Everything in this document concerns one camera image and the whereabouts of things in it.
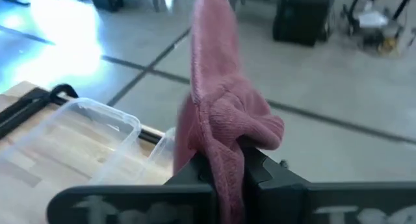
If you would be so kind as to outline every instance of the microfiber cloth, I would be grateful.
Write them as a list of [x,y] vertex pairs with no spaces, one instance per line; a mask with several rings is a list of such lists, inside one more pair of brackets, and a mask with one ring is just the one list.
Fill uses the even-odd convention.
[[191,92],[179,113],[174,173],[196,151],[209,160],[222,224],[244,222],[244,157],[237,143],[276,149],[283,121],[242,73],[237,20],[228,0],[196,0],[191,41]]

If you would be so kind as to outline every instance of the wooden table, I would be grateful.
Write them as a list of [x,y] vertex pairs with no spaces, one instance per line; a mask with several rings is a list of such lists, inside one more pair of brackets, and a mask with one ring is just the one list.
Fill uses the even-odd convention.
[[[21,82],[1,94],[0,112],[35,87],[29,82]],[[48,105],[0,140],[0,155],[8,152],[6,160],[0,158],[1,224],[46,223],[44,213],[50,199],[71,186],[162,184],[171,175],[169,166],[148,163],[155,145],[137,139],[131,146],[132,150],[111,166],[116,169],[106,172],[104,177],[97,176],[97,171],[102,171],[102,167],[108,164],[109,155],[117,151],[120,141],[113,140],[103,129],[92,129],[85,124],[85,118],[76,114],[29,142],[34,147],[22,147],[9,153],[12,145],[21,143],[22,138],[58,108],[57,105]],[[151,127],[142,128],[160,137],[163,135]],[[87,150],[91,145],[99,150]],[[138,173],[139,168],[145,168],[147,173]]]

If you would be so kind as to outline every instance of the gray floor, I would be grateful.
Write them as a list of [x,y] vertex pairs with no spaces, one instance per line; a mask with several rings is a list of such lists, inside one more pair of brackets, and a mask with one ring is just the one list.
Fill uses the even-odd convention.
[[[113,14],[73,0],[1,2],[0,91],[22,80],[67,82],[143,124],[173,127],[190,88],[190,40],[182,36],[193,0],[165,1],[159,13],[150,0],[128,0]],[[336,0],[336,16],[345,2]],[[286,124],[283,145],[267,153],[312,181],[415,180],[415,46],[376,58],[338,34],[313,49],[276,43],[274,11],[250,2],[237,9],[245,72]],[[405,41],[416,26],[411,13],[407,26]]]

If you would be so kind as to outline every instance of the transparent storage box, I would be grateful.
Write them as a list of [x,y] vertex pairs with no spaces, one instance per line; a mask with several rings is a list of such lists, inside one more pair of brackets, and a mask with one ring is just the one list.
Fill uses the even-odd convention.
[[50,115],[0,152],[1,224],[46,223],[48,202],[72,186],[138,183],[148,158],[136,117],[84,98],[42,112]]
[[149,156],[140,176],[141,184],[164,184],[173,173],[175,128],[169,129]]

